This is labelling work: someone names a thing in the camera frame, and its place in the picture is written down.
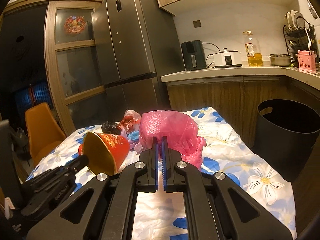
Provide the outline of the orange chair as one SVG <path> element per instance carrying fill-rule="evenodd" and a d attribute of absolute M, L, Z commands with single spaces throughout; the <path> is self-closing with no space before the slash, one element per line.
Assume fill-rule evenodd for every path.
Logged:
<path fill-rule="evenodd" d="M 66 135 L 57 124 L 46 102 L 28 109 L 25 112 L 25 122 L 30 155 L 36 166 L 66 139 Z"/>

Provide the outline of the small red white snack bag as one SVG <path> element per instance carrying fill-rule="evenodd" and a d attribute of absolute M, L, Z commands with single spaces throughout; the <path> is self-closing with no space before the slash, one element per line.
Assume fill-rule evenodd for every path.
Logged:
<path fill-rule="evenodd" d="M 118 124 L 118 128 L 125 130 L 127 134 L 138 131 L 141 118 L 141 115 L 136 111 L 127 109 L 123 119 Z"/>

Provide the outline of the dark grey refrigerator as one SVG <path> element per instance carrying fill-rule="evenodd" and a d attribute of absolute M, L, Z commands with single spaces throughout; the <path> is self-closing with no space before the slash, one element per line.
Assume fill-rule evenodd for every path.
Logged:
<path fill-rule="evenodd" d="M 161 77 L 184 70 L 173 16 L 157 0 L 104 0 L 92 25 L 111 118 L 170 109 Z"/>

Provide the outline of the red round door decoration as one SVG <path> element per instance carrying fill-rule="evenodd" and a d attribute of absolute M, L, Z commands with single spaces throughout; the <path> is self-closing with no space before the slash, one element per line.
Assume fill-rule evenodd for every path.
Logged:
<path fill-rule="evenodd" d="M 86 26 L 84 16 L 69 16 L 64 23 L 64 31 L 67 34 L 78 35 L 84 31 Z"/>

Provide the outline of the stainless steel pot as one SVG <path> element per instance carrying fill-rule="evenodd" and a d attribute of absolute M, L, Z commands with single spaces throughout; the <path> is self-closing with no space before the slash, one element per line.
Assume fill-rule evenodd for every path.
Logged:
<path fill-rule="evenodd" d="M 270 54 L 269 58 L 272 66 L 291 66 L 291 56 L 289 54 Z"/>

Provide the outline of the black plastic bag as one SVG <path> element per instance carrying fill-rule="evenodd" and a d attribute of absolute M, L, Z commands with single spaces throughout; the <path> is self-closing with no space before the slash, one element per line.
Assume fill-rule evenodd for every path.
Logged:
<path fill-rule="evenodd" d="M 121 135 L 119 124 L 111 121 L 106 121 L 101 125 L 101 130 L 105 134 Z"/>

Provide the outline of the black air fryer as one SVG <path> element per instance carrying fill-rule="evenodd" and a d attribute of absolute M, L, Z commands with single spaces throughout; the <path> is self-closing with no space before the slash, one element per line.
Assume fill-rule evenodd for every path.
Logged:
<path fill-rule="evenodd" d="M 207 68 L 202 41 L 193 40 L 183 42 L 181 44 L 181 50 L 185 70 L 191 71 Z"/>

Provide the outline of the purple plastic bag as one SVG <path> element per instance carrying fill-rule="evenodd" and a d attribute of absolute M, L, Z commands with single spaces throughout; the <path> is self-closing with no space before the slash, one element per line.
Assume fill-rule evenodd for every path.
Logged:
<path fill-rule="evenodd" d="M 140 153 L 143 150 L 143 147 L 138 140 L 137 141 L 129 140 L 129 146 L 130 146 L 130 151 L 135 151 L 137 153 Z"/>

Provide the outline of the pink plastic bag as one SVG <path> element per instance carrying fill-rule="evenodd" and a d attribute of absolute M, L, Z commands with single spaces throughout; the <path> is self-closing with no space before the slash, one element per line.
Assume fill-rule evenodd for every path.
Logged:
<path fill-rule="evenodd" d="M 151 111 L 144 113 L 140 120 L 139 143 L 146 150 L 152 148 L 154 137 L 158 142 L 166 137 L 168 147 L 180 152 L 183 161 L 200 168 L 206 140 L 199 136 L 198 132 L 198 124 L 187 114 L 177 111 Z"/>

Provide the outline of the black trash bin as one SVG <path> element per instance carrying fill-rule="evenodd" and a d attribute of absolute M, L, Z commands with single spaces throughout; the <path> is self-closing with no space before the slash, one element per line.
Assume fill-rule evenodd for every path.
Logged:
<path fill-rule="evenodd" d="M 295 181 L 319 137 L 319 114 L 293 100 L 271 99 L 257 106 L 253 152 L 285 180 Z"/>

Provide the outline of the black dish rack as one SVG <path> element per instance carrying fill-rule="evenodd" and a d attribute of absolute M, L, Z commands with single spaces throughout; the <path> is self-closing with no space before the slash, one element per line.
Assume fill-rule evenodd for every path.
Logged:
<path fill-rule="evenodd" d="M 314 55 L 316 66 L 319 65 L 315 28 L 299 11 L 291 10 L 286 13 L 283 35 L 287 52 L 291 56 L 291 62 L 295 67 L 298 67 L 297 54 L 299 50 L 306 50 Z"/>

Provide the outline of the pink utensil holder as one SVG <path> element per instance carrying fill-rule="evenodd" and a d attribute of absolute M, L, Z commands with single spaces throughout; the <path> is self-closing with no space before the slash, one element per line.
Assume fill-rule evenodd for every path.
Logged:
<path fill-rule="evenodd" d="M 296 56 L 299 70 L 311 73 L 316 72 L 316 57 L 314 53 L 307 50 L 299 50 Z"/>

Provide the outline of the cooking oil bottle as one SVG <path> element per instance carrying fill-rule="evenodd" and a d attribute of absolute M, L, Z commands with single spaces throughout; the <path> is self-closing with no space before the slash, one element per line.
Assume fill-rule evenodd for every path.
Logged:
<path fill-rule="evenodd" d="M 244 36 L 246 55 L 249 66 L 262 66 L 263 56 L 260 50 L 259 41 L 250 30 L 244 31 L 242 34 Z"/>

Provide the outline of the red paper cup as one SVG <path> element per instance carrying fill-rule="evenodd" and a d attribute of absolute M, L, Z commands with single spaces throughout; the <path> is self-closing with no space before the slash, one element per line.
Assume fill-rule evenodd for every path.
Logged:
<path fill-rule="evenodd" d="M 126 159 L 130 145 L 121 135 L 87 132 L 81 144 L 82 155 L 88 158 L 88 169 L 108 176 L 118 172 Z"/>

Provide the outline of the white rice cooker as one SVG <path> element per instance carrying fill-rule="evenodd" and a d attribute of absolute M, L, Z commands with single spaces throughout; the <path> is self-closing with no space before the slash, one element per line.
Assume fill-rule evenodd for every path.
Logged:
<path fill-rule="evenodd" d="M 230 67 L 241 67 L 241 55 L 238 50 L 228 50 L 224 48 L 223 51 L 215 53 L 214 67 L 215 68 L 230 68 Z"/>

